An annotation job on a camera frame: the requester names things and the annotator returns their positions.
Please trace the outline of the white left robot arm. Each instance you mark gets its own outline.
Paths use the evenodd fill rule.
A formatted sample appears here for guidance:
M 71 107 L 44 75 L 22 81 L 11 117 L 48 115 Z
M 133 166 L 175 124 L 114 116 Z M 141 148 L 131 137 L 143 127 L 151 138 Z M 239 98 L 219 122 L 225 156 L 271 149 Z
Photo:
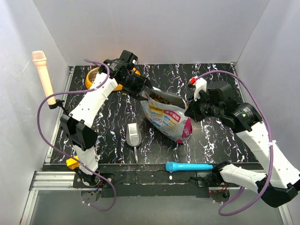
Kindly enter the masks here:
M 92 129 L 99 109 L 118 85 L 122 85 L 122 91 L 138 101 L 144 101 L 143 90 L 152 87 L 147 77 L 136 73 L 137 62 L 136 56 L 104 61 L 80 103 L 60 119 L 63 130 L 74 145 L 79 169 L 85 174 L 83 181 L 88 187 L 96 187 L 100 181 L 100 176 L 95 173 L 98 163 L 94 151 L 98 135 Z

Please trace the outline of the metal food scoop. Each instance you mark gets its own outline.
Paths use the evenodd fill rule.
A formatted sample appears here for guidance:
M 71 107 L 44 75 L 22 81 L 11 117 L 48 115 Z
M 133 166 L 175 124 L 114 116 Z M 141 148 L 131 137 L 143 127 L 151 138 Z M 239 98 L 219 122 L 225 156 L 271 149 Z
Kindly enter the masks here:
M 142 142 L 142 136 L 137 123 L 127 124 L 126 142 L 129 146 L 133 147 L 135 163 L 139 164 L 137 147 Z

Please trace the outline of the pet food bag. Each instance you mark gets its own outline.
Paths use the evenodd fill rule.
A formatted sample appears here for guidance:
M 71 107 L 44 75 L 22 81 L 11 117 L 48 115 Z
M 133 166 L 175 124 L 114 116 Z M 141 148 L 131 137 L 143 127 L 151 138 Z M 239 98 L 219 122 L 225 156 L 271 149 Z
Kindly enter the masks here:
M 146 118 L 171 140 L 185 143 L 193 131 L 191 119 L 184 114 L 187 109 L 184 99 L 157 88 L 148 94 L 148 101 L 141 101 Z

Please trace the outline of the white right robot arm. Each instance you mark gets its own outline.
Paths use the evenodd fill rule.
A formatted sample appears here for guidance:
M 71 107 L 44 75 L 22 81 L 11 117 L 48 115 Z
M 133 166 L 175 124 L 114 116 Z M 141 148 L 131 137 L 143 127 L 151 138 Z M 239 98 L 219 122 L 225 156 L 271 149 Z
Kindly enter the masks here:
M 185 115 L 200 122 L 206 117 L 217 118 L 229 127 L 252 151 L 264 173 L 239 168 L 225 161 L 212 169 L 212 180 L 217 186 L 233 183 L 258 194 L 273 208 L 298 195 L 300 172 L 283 155 L 269 134 L 259 112 L 249 103 L 238 103 L 231 85 L 226 82 L 207 84 L 205 80 L 191 81 L 194 91 L 188 99 Z

